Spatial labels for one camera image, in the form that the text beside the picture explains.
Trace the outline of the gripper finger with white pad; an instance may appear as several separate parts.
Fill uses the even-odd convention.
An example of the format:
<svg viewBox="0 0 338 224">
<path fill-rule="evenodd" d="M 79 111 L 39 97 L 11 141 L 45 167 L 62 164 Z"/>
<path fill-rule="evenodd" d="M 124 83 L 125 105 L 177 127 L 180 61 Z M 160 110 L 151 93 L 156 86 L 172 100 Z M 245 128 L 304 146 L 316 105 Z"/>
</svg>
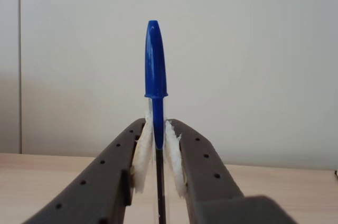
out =
<svg viewBox="0 0 338 224">
<path fill-rule="evenodd" d="M 181 138 L 190 223 L 295 223 L 271 198 L 245 196 L 206 137 L 177 119 L 170 123 Z"/>
<path fill-rule="evenodd" d="M 132 122 L 26 223 L 123 223 L 133 198 L 135 148 L 148 120 Z"/>
</svg>

